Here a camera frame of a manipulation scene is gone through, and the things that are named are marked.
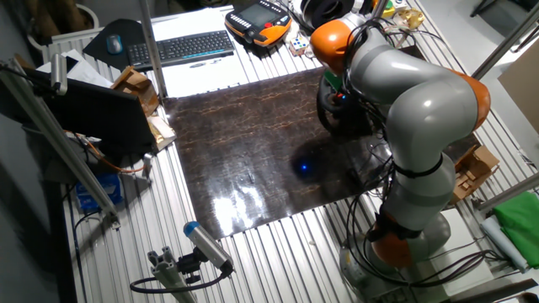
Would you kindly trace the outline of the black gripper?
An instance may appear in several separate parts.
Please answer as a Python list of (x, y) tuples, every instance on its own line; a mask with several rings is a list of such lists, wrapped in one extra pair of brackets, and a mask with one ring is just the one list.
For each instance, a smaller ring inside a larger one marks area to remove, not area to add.
[(346, 93), (333, 92), (330, 94), (330, 105), (332, 110), (346, 110), (356, 108), (358, 101)]

